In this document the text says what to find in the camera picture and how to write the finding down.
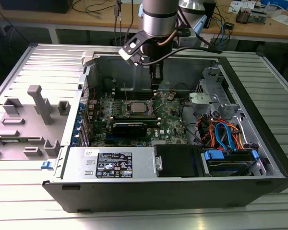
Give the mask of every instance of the white cable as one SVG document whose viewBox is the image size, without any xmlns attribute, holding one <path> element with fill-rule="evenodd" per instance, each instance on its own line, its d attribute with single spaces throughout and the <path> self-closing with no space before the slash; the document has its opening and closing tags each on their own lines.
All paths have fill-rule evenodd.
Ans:
<svg viewBox="0 0 288 230">
<path fill-rule="evenodd" d="M 15 28 L 14 28 L 14 30 L 11 32 L 10 39 L 9 39 L 9 44 L 8 44 L 9 52 L 10 52 L 11 54 L 13 54 L 13 53 L 12 53 L 12 51 L 11 51 L 10 44 L 11 44 L 11 40 L 12 40 L 12 37 L 13 37 L 13 33 L 14 33 L 14 32 L 15 32 Z"/>
</svg>

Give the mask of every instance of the power cable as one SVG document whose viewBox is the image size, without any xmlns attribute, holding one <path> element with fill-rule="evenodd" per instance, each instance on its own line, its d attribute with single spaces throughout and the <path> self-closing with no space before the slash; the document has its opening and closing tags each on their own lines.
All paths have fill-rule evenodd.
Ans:
<svg viewBox="0 0 288 230">
<path fill-rule="evenodd" d="M 185 49 L 192 49 L 192 50 L 201 50 L 201 51 L 206 51 L 206 52 L 210 52 L 210 53 L 215 53 L 215 54 L 221 54 L 222 51 L 221 50 L 217 50 L 217 49 L 211 49 L 211 48 L 204 48 L 204 47 L 193 47 L 193 46 L 186 46 L 186 47 L 181 47 L 181 48 L 178 48 L 166 55 L 164 55 L 162 58 L 156 60 L 156 61 L 152 61 L 152 62 L 148 62 L 148 63 L 143 63 L 142 61 L 139 61 L 138 64 L 139 65 L 142 65 L 142 66 L 150 66 L 150 65 L 154 65 L 154 64 L 157 64 L 158 62 L 160 61 L 163 61 L 164 59 L 180 52 L 180 51 L 183 51 Z"/>
<path fill-rule="evenodd" d="M 2 18 L 4 18 L 4 20 L 6 20 L 8 22 L 8 24 L 10 24 L 16 31 L 17 33 L 29 44 L 30 42 L 19 32 L 19 30 L 16 29 L 16 27 L 1 13 L 0 11 L 0 15 L 2 16 Z"/>
<path fill-rule="evenodd" d="M 132 25 L 133 25 L 133 0 L 131 0 L 131 23 L 127 29 L 127 33 L 126 33 L 125 39 L 124 39 L 124 44 L 127 42 L 127 37 L 128 37 L 129 31 L 130 31 Z"/>
</svg>

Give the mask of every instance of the metal workbench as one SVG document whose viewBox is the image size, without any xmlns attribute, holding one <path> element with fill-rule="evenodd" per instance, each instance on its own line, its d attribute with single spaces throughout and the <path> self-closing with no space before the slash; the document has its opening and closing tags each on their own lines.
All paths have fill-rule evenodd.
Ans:
<svg viewBox="0 0 288 230">
<path fill-rule="evenodd" d="M 83 72 L 84 51 L 98 51 L 98 46 L 29 47 L 0 87 L 0 119 L 7 97 L 34 103 L 26 93 L 30 84 L 40 84 L 43 97 L 51 104 L 60 100 L 72 103 Z M 288 83 L 266 58 L 255 53 L 224 52 L 220 56 L 228 58 L 288 156 Z M 0 161 L 0 229 L 288 229 L 288 189 L 239 208 L 67 213 L 40 185 L 47 173 L 53 173 L 41 171 L 42 162 Z"/>
</svg>

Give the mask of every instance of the metal bracket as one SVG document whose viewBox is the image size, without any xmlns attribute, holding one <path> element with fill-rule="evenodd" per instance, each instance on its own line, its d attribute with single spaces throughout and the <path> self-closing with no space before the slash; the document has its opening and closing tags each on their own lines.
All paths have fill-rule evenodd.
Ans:
<svg viewBox="0 0 288 230">
<path fill-rule="evenodd" d="M 155 156 L 156 170 L 161 171 L 162 168 L 162 158 L 161 156 Z"/>
<path fill-rule="evenodd" d="M 89 66 L 94 63 L 94 52 L 93 51 L 85 51 L 81 56 L 82 66 Z"/>
</svg>

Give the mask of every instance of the warning label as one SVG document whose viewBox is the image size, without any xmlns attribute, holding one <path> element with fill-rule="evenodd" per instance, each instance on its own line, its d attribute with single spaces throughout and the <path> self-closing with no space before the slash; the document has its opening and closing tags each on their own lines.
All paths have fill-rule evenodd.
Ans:
<svg viewBox="0 0 288 230">
<path fill-rule="evenodd" d="M 132 153 L 99 153 L 97 178 L 132 178 Z"/>
</svg>

